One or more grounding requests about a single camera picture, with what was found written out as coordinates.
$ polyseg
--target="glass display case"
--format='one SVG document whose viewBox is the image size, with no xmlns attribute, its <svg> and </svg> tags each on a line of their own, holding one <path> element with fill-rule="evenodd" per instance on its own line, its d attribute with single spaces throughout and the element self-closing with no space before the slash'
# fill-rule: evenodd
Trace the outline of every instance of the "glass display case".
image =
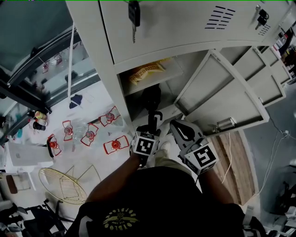
<svg viewBox="0 0 296 237">
<path fill-rule="evenodd" d="M 67 97 L 73 21 L 64 1 L 0 3 L 0 145 L 29 122 L 29 110 L 51 112 Z M 98 82 L 74 30 L 71 94 Z"/>
</svg>

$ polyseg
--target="key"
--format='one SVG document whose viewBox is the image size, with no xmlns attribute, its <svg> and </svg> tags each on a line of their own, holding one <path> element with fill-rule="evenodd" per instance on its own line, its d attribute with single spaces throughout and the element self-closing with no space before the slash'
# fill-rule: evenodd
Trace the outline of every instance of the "key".
<svg viewBox="0 0 296 237">
<path fill-rule="evenodd" d="M 269 15 L 267 14 L 266 11 L 264 11 L 263 9 L 260 10 L 259 12 L 259 17 L 258 17 L 258 24 L 255 28 L 258 29 L 260 26 L 265 25 L 267 23 L 267 20 L 269 19 Z"/>
<path fill-rule="evenodd" d="M 133 26 L 133 43 L 136 42 L 137 27 L 140 26 L 140 5 L 138 1 L 129 1 L 129 19 Z"/>
</svg>

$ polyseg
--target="wooden floor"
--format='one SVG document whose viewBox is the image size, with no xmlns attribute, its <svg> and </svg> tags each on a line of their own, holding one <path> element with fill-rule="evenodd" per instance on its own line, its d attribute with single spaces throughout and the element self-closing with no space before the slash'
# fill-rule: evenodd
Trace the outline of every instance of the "wooden floor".
<svg viewBox="0 0 296 237">
<path fill-rule="evenodd" d="M 220 159 L 214 170 L 223 180 L 230 164 L 229 134 L 222 134 L 210 139 Z M 233 196 L 234 202 L 244 205 L 255 193 L 253 176 L 240 134 L 238 132 L 230 133 L 230 142 L 232 162 L 223 184 Z"/>
</svg>

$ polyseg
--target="gold wire chair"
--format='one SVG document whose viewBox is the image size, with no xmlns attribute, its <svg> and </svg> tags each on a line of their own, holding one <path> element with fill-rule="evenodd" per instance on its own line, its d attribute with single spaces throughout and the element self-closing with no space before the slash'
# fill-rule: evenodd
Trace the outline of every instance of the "gold wire chair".
<svg viewBox="0 0 296 237">
<path fill-rule="evenodd" d="M 62 173 L 52 168 L 42 168 L 39 170 L 39 179 L 45 189 L 58 200 L 63 202 L 81 205 L 87 199 L 87 194 L 78 183 L 78 180 L 91 168 L 96 171 L 100 181 L 101 178 L 94 167 L 91 165 L 79 178 L 74 178 L 74 166 L 66 173 Z"/>
</svg>

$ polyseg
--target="locker vent slots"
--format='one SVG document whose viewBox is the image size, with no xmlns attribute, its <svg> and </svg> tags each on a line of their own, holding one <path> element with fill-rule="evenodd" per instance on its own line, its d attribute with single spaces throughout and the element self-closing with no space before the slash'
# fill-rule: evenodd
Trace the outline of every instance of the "locker vent slots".
<svg viewBox="0 0 296 237">
<path fill-rule="evenodd" d="M 263 25 L 258 34 L 263 36 L 263 35 L 265 35 L 265 33 L 268 32 L 269 29 L 270 29 L 270 26 L 268 24 Z"/>
<path fill-rule="evenodd" d="M 224 30 L 234 14 L 235 10 L 222 6 L 215 6 L 205 29 Z"/>
</svg>

